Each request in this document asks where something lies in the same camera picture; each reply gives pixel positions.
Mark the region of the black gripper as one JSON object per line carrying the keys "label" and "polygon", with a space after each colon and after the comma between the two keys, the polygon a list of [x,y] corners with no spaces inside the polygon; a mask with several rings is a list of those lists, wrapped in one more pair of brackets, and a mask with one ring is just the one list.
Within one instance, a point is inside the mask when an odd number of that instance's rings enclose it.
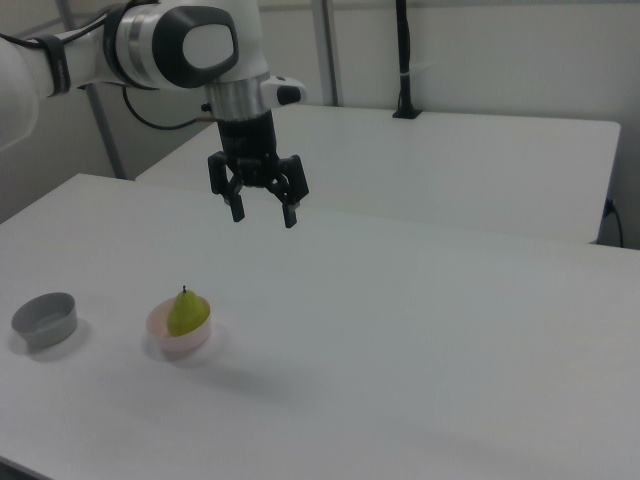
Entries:
{"label": "black gripper", "polygon": [[[234,222],[245,218],[242,186],[265,188],[282,204],[284,224],[297,223],[296,210],[308,195],[308,184],[298,155],[279,158],[271,112],[239,121],[219,121],[222,150],[208,158],[211,191],[223,197]],[[227,171],[232,172],[228,178]]]}

